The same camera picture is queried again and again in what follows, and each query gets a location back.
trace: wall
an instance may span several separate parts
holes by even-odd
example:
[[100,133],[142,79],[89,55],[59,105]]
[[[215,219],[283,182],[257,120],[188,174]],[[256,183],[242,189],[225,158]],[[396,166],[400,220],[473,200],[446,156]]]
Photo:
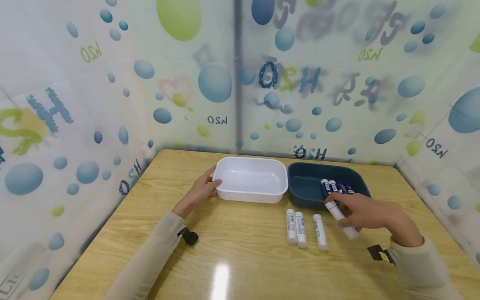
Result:
[[47,299],[162,148],[396,165],[480,264],[478,6],[3,1],[0,300]]

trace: dark blue plastic bin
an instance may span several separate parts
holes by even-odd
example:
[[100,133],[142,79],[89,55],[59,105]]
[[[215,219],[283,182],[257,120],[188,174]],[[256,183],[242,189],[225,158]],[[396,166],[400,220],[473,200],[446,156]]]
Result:
[[356,171],[338,166],[293,163],[288,167],[288,194],[290,202],[299,208],[327,210],[320,180],[350,182],[355,193],[371,197],[363,178]]

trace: pink heart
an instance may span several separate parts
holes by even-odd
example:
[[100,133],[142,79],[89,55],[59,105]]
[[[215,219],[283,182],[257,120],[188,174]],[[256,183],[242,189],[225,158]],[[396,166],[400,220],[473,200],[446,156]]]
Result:
[[[180,83],[185,83],[188,87],[187,91],[180,91],[179,90],[179,84]],[[173,95],[169,95],[167,93],[167,90],[165,89],[166,85],[169,85],[173,87],[175,90],[178,91],[178,93],[182,94],[182,96],[185,98],[185,100],[188,102],[190,98],[192,97],[193,89],[192,89],[192,82],[190,81],[189,78],[177,75],[173,80],[170,80],[168,78],[163,78],[158,81],[158,89],[162,93],[163,97],[166,99],[170,100],[173,102]]]

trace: wooden table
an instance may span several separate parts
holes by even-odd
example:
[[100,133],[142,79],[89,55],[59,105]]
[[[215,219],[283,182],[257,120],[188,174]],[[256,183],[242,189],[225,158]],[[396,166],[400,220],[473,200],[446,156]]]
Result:
[[[228,155],[163,150],[102,228],[52,300],[102,299],[164,212],[206,169]],[[295,159],[277,158],[286,166]],[[374,199],[401,207],[436,244],[454,284],[466,299],[480,299],[480,272],[392,167],[347,166],[363,176]],[[288,193],[277,204],[201,203],[187,226],[200,236],[183,241],[170,257],[148,299],[405,299],[392,264],[374,261],[366,248],[389,246],[386,229],[361,232],[350,241],[328,212],[321,212],[330,252],[319,252],[313,210],[302,209],[307,250],[287,245]]]

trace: left hand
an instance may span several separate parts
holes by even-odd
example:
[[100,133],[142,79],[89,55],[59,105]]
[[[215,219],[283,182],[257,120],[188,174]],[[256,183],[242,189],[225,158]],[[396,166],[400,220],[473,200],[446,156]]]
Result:
[[175,205],[172,212],[185,219],[201,201],[208,197],[217,197],[213,190],[222,184],[221,179],[212,181],[212,174],[216,165],[205,171],[192,185],[185,196]]

